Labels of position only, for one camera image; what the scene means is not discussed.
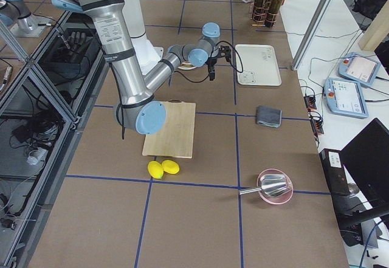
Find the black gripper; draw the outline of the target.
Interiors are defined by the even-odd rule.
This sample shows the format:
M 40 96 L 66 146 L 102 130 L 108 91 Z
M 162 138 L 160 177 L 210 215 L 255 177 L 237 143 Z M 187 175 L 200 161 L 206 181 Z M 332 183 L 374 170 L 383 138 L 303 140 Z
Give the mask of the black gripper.
M 215 79 L 215 68 L 213 67 L 216 62 L 217 62 L 217 59 L 218 59 L 218 53 L 219 53 L 219 49 L 215 49 L 210 57 L 208 58 L 207 60 L 207 66 L 208 66 L 208 76 L 209 76 L 209 79 L 210 81 L 213 81 Z

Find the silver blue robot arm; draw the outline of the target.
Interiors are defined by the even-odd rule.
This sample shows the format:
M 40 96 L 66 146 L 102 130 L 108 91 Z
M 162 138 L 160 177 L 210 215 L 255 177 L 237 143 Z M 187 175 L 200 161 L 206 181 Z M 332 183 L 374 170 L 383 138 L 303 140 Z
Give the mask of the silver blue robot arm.
M 101 42 L 105 61 L 115 75 L 119 101 L 115 117 L 123 129 L 154 134 L 164 125 L 165 106 L 154 99 L 154 92 L 184 61 L 203 66 L 218 53 L 220 28 L 214 22 L 202 27 L 194 44 L 171 46 L 166 55 L 146 74 L 139 64 L 139 39 L 145 28 L 139 0 L 52 0 L 59 9 L 84 13 L 92 19 Z
M 24 0 L 1 0 L 1 21 L 15 37 L 37 38 L 47 27 L 47 22 L 33 15 Z

